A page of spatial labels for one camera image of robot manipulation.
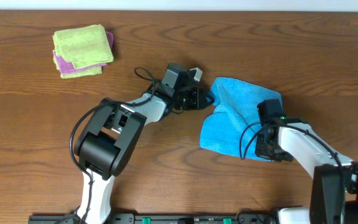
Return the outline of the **blue cloth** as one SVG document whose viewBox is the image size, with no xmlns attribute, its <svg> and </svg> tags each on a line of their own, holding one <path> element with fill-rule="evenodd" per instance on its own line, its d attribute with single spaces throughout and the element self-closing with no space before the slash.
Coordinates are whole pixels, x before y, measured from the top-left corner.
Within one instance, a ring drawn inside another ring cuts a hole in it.
<svg viewBox="0 0 358 224">
<path fill-rule="evenodd" d="M 282 100 L 279 92 L 235 78 L 218 77 L 209 94 L 214 98 L 214 112 L 202 125 L 199 147 L 227 156 L 261 160 L 255 155 L 259 131 L 257 105 L 264 100 Z"/>
</svg>

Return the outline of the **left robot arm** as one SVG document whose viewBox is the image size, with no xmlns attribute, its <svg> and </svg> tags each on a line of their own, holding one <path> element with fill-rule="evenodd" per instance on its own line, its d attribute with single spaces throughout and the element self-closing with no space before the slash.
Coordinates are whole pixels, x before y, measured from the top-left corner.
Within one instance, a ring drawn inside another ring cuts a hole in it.
<svg viewBox="0 0 358 224">
<path fill-rule="evenodd" d="M 80 118 L 87 124 L 77 134 L 81 124 L 77 122 L 69 139 L 70 156 L 84 180 L 74 223 L 106 223 L 115 178 L 129 162 L 146 125 L 171 113 L 203 110 L 214 103 L 209 91 L 200 85 L 202 74 L 200 68 L 169 63 L 161 80 L 147 74 L 150 86 L 138 99 L 122 102 L 104 98 Z"/>
</svg>

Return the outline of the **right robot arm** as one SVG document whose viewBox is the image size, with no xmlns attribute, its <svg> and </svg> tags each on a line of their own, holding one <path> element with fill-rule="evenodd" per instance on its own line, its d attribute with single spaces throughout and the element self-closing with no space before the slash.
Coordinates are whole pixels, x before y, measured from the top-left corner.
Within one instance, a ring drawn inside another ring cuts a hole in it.
<svg viewBox="0 0 358 224">
<path fill-rule="evenodd" d="M 358 223 L 358 162 L 337 152 L 299 117 L 287 117 L 280 100 L 257 105 L 261 129 L 255 155 L 296 160 L 313 179 L 309 207 L 279 208 L 271 223 Z"/>
</svg>

